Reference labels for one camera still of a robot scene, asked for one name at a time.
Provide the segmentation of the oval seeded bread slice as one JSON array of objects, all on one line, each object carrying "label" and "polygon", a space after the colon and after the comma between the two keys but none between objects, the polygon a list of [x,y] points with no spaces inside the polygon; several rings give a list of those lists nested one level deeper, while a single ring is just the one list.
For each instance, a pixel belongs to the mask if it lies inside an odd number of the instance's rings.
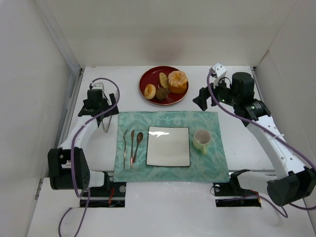
[{"label": "oval seeded bread slice", "polygon": [[163,88],[168,89],[168,77],[165,73],[160,72],[159,83]]}]

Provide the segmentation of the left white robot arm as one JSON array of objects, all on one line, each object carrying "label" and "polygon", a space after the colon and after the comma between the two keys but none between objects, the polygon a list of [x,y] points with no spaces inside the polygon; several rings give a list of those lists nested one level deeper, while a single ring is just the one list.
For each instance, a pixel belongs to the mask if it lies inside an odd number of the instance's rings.
[{"label": "left white robot arm", "polygon": [[75,127],[67,139],[55,149],[50,149],[48,158],[49,179],[54,190],[73,190],[73,178],[78,190],[99,188],[108,182],[108,175],[89,169],[84,150],[92,134],[103,124],[103,119],[117,115],[119,110],[113,93],[109,98],[102,89],[89,89],[83,101]]}]

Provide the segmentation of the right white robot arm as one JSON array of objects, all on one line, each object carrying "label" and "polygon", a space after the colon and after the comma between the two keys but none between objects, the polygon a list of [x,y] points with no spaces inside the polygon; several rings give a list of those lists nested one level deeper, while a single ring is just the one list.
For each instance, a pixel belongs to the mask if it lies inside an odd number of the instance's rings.
[{"label": "right white robot arm", "polygon": [[[218,114],[208,112],[206,101],[228,104],[269,157],[276,178],[258,176],[248,169],[229,173]],[[287,144],[274,126],[266,105],[254,98],[249,73],[233,74],[227,86],[216,78],[202,88],[194,102],[200,112],[121,112],[118,116],[115,182],[210,182],[217,196],[228,196],[223,206],[265,193],[277,206],[293,205],[309,196],[316,185],[316,167]]]}]

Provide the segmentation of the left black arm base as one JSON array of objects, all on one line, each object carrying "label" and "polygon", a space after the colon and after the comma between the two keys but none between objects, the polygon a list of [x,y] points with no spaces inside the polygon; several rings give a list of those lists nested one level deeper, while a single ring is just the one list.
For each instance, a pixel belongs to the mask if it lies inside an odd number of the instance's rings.
[{"label": "left black arm base", "polygon": [[90,199],[85,193],[79,201],[80,207],[91,208],[124,208],[126,195],[126,182],[114,182],[113,176],[105,172],[104,185],[90,188]]}]

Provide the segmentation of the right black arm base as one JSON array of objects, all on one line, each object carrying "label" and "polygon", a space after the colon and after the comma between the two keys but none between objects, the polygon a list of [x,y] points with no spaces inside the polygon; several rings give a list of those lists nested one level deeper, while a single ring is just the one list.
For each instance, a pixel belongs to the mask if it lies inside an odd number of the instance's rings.
[{"label": "right black arm base", "polygon": [[216,207],[261,207],[258,192],[240,186],[242,174],[250,174],[249,169],[236,171],[230,175],[229,182],[213,183]]}]

